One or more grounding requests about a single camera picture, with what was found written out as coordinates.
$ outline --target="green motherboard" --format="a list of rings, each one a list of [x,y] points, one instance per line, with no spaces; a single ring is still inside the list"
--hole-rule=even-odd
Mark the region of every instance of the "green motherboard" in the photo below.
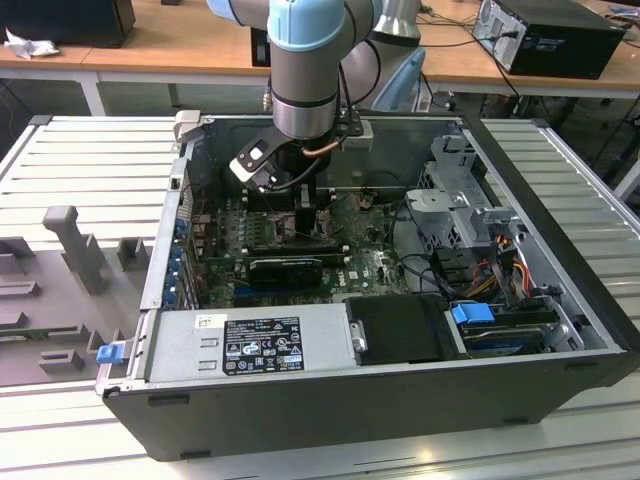
[[[295,230],[293,212],[266,205],[266,211],[255,211],[246,199],[227,200],[212,214],[214,253],[201,258],[210,308],[337,303],[355,295],[408,292],[388,248],[394,204],[366,192],[336,195],[318,209],[308,234]],[[268,290],[250,283],[252,262],[292,258],[322,261],[321,282]]]

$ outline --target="power supply label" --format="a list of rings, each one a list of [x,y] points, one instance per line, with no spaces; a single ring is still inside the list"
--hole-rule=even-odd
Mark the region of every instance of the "power supply label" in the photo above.
[[[227,320],[224,324],[226,375],[304,370],[299,317]]]

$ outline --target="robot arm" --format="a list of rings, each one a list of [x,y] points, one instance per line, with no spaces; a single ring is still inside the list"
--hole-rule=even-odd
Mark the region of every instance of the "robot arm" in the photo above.
[[[216,15],[269,34],[274,127],[229,165],[241,182],[260,190],[292,187],[328,166],[351,125],[348,109],[346,133],[335,138],[341,83],[345,97],[354,87],[364,106],[397,110],[424,59],[415,27],[419,0],[207,1]],[[380,38],[359,50],[374,28]],[[272,162],[292,180],[276,185]]]
[[[338,66],[382,13],[382,0],[208,0],[213,12],[267,30],[273,122],[295,140],[323,137],[335,121]]]

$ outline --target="cable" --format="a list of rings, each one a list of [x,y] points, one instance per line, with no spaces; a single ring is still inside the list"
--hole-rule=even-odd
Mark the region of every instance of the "cable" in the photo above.
[[[269,201],[267,200],[267,196],[263,193],[261,195],[262,199],[264,200],[264,203],[267,205],[267,207],[269,208],[269,211],[271,212],[271,215],[274,217],[273,221],[275,222],[275,216],[276,216],[276,212],[273,209],[273,207],[271,206],[271,204],[269,203]],[[316,237],[312,237],[311,235],[307,235],[306,233],[302,233],[297,231],[295,228],[289,228],[289,227],[284,227],[285,230],[288,230],[289,232],[293,232],[296,235],[301,235],[303,237],[307,237],[307,238],[311,238],[312,240],[318,240]]]
[[[31,111],[31,109],[29,107],[27,107],[26,103],[24,103],[22,100],[20,100],[20,97],[18,97],[15,92],[9,88],[9,82],[5,82],[4,80],[0,80],[0,84],[4,87],[3,90],[6,90],[7,92],[9,92],[9,94],[15,99],[16,102],[18,102],[20,104],[20,106],[22,108],[24,108],[27,113],[31,116],[33,116],[33,112]]]
[[[452,18],[447,18],[444,17],[442,15],[440,15],[439,13],[435,13],[433,11],[428,12],[427,13],[431,18],[435,18],[436,20],[428,20],[420,15],[417,16],[418,20],[421,20],[420,22],[416,22],[417,25],[441,25],[441,26],[452,26],[452,27],[462,27],[462,28],[469,28],[469,27],[473,27],[475,25],[475,18],[476,15],[469,15],[468,17],[462,19],[462,20],[454,20]]]
[[[293,187],[297,183],[303,182],[313,173],[313,171],[317,168],[317,166],[320,165],[320,162],[322,162],[322,158],[316,159],[309,166],[309,168],[307,168],[304,172],[302,172],[299,176],[297,176],[293,180],[289,180],[288,182],[283,183],[282,185],[273,185],[269,187],[269,190],[271,190],[272,192],[281,192],[282,190],[286,190],[287,188]]]
[[[503,35],[500,35],[498,37],[487,37],[487,38],[475,38],[473,40],[469,40],[468,42],[460,42],[460,43],[450,43],[448,45],[418,45],[419,47],[425,47],[425,48],[449,48],[449,47],[461,47],[462,45],[469,45],[470,43],[476,43],[476,42],[482,42],[484,40],[497,40],[499,38],[502,38]]]
[[[629,115],[631,115],[631,112],[633,112],[635,108],[638,106],[638,102],[640,102],[640,95],[636,97],[636,99],[634,100],[629,110],[627,110],[627,113],[624,115],[624,117],[622,117],[622,120],[620,120],[618,125],[616,125],[616,128],[613,129],[613,131],[609,134],[607,139],[604,141],[604,143],[602,144],[602,147],[600,147],[600,150],[598,150],[598,153],[594,157],[593,161],[589,164],[591,168],[593,168],[593,166],[598,162],[598,160],[604,153],[605,149],[609,146],[613,138],[618,134],[618,131],[620,130],[624,122],[627,121],[627,117],[629,117]]]
[[[477,295],[480,295],[485,290],[487,290],[489,287],[492,287],[493,284],[495,284],[496,282],[497,282],[496,276],[492,275],[491,278],[485,280],[482,284],[480,284],[479,286],[473,288],[469,293],[467,293],[467,296],[468,297],[475,297]]]
[[[369,45],[369,47],[371,47],[373,54],[376,56],[376,63],[378,64],[378,72],[376,73],[376,79],[373,82],[373,86],[362,97],[358,98],[357,100],[354,100],[353,105],[357,105],[358,103],[365,100],[369,95],[371,95],[373,91],[376,89],[376,87],[378,86],[378,83],[380,83],[380,77],[382,76],[382,60],[380,58],[380,52],[378,51],[378,47],[376,47],[375,44],[369,39],[366,39],[364,43],[366,43],[367,45]]]
[[[422,278],[422,276],[430,270],[431,268],[427,267],[422,272],[420,272],[420,293],[424,292],[424,289],[422,288],[422,281],[424,280],[424,278]]]
[[[420,71],[420,75],[422,76],[422,79],[424,80],[424,84],[427,86],[427,90],[429,91],[429,95],[431,96],[431,101],[429,102],[429,107],[431,107],[431,105],[435,105],[436,107],[440,107],[440,108],[444,108],[445,110],[448,110],[447,107],[440,105],[439,103],[436,102],[434,96],[433,96],[433,90],[431,90],[431,85],[429,85],[429,81],[427,80],[427,76],[425,75],[425,73],[423,71]]]
[[[441,292],[444,291],[445,293],[447,293],[447,295],[450,298],[466,299],[466,297],[463,294],[461,294],[460,292],[457,292],[455,289],[453,289],[446,281],[444,281],[444,279],[440,278],[435,272],[433,273],[433,279],[431,279],[429,277],[426,277],[424,275],[424,273],[420,273],[417,270],[415,270],[414,268],[408,266],[403,261],[406,258],[415,257],[415,256],[419,256],[421,258],[424,258],[424,255],[426,255],[426,254],[412,253],[412,254],[409,254],[409,255],[405,255],[402,258],[398,257],[398,252],[396,252],[396,249],[393,246],[393,234],[394,234],[394,230],[396,228],[396,223],[398,221],[398,216],[400,214],[400,210],[402,209],[403,206],[407,206],[406,205],[406,199],[404,199],[404,198],[398,203],[398,207],[396,208],[396,212],[393,215],[393,219],[391,220],[391,225],[389,226],[389,251],[391,253],[391,258],[393,258],[393,260],[395,260],[397,263],[402,265],[404,267],[404,269],[407,270],[409,273],[413,273],[418,278],[420,278],[420,279],[432,284],[435,287],[438,287],[438,289]],[[424,232],[420,228],[420,225],[418,225],[418,223],[416,222],[416,219],[413,216],[413,213],[411,212],[411,209],[408,206],[407,206],[407,213],[409,213],[409,217],[411,219],[411,222],[415,225],[416,229],[418,230],[418,238],[420,239],[420,242],[422,243],[422,239],[426,238],[426,235],[424,234]]]
[[[318,158],[318,157],[322,157],[324,155],[326,155],[327,153],[331,153],[332,151],[334,151],[336,148],[338,148],[340,145],[342,145],[344,143],[344,141],[349,137],[349,134],[351,133],[351,124],[353,122],[353,106],[351,104],[351,97],[349,95],[349,87],[347,86],[347,79],[344,75],[344,69],[342,68],[342,64],[338,65],[338,73],[340,76],[340,83],[342,84],[342,90],[344,91],[344,99],[347,103],[347,129],[345,130],[344,134],[342,135],[342,137],[340,137],[338,140],[334,140],[333,142],[331,142],[328,145],[325,145],[322,148],[319,148],[318,150],[307,150],[306,148],[302,149],[302,153],[304,154],[305,157],[308,158]]]
[[[507,85],[509,85],[509,88],[513,90],[513,93],[515,93],[516,101],[518,102],[518,105],[520,105],[520,94],[515,89],[513,84],[509,81],[505,73],[502,71],[502,65],[500,65],[500,62],[498,62],[498,60],[496,59],[496,45],[498,45],[498,39],[496,39],[496,41],[493,42],[493,47],[491,48],[491,58],[493,58],[493,61],[495,62],[496,67],[498,68],[498,71],[500,72],[500,75],[502,75],[502,78],[504,79],[504,81],[507,83]]]
[[[367,185],[367,183],[369,183],[368,181],[371,181],[371,177],[375,177],[376,175],[389,175],[391,178],[393,178],[395,181],[397,181],[398,185],[400,185],[401,187],[404,187],[407,190],[411,190],[412,188],[414,188],[414,187],[410,187],[406,183],[404,183],[400,179],[400,177],[398,175],[396,175],[395,173],[393,173],[391,170],[369,170],[367,172],[367,174],[365,175],[365,177],[362,179],[362,186],[363,187],[370,186],[370,185]]]
[[[236,283],[241,283],[243,285],[246,285],[247,287],[250,287],[251,284],[249,282],[245,282],[244,280],[239,280],[237,278],[231,278],[230,279],[232,282],[236,282]]]
[[[11,107],[7,104],[7,102],[4,100],[4,98],[2,98],[2,96],[0,96],[0,102],[2,102],[4,107],[9,111],[9,122],[7,123],[7,132],[9,132],[9,136],[15,141],[16,140],[16,136],[12,132],[13,110],[11,110]]]
[[[544,97],[538,97],[540,99],[540,103],[542,103],[542,108],[544,108],[544,111],[547,113],[547,118],[549,119],[549,121],[551,121],[551,112],[549,112],[549,109],[547,108],[547,104],[544,102]]]
[[[413,108],[411,111],[415,113],[418,110],[418,105],[420,104],[420,95],[422,94],[422,77],[418,75],[418,91],[416,92],[416,99],[413,102]]]

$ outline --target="computer case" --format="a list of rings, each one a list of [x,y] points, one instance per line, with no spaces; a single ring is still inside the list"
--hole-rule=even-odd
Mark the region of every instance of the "computer case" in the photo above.
[[[0,31],[58,45],[118,48],[133,28],[131,0],[0,0]]]
[[[586,79],[600,77],[624,32],[571,0],[484,0],[473,28],[511,75]]]

